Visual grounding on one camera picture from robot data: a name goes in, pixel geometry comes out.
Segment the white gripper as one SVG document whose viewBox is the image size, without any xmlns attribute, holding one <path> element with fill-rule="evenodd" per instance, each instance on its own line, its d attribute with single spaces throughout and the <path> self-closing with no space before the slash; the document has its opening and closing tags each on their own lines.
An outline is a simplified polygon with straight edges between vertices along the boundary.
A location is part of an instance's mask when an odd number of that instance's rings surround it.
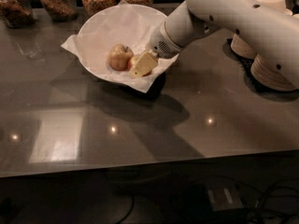
<svg viewBox="0 0 299 224">
<path fill-rule="evenodd" d="M 172 59 L 182 51 L 182 47 L 172 41 L 165 29 L 165 22 L 159 24 L 151 33 L 148 48 L 159 58 Z M 132 77 L 143 77 L 158 65 L 158 59 L 149 52 L 138 55 L 135 66 L 129 71 Z"/>
</svg>

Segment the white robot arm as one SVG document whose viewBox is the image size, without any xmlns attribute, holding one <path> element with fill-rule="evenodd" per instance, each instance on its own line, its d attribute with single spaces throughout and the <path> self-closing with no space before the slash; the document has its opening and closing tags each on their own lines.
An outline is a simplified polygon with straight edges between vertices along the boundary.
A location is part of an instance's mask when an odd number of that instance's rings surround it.
<svg viewBox="0 0 299 224">
<path fill-rule="evenodd" d="M 185 0 L 155 27 L 144 49 L 171 59 L 219 28 L 239 35 L 299 87 L 299 20 L 256 0 Z"/>
</svg>

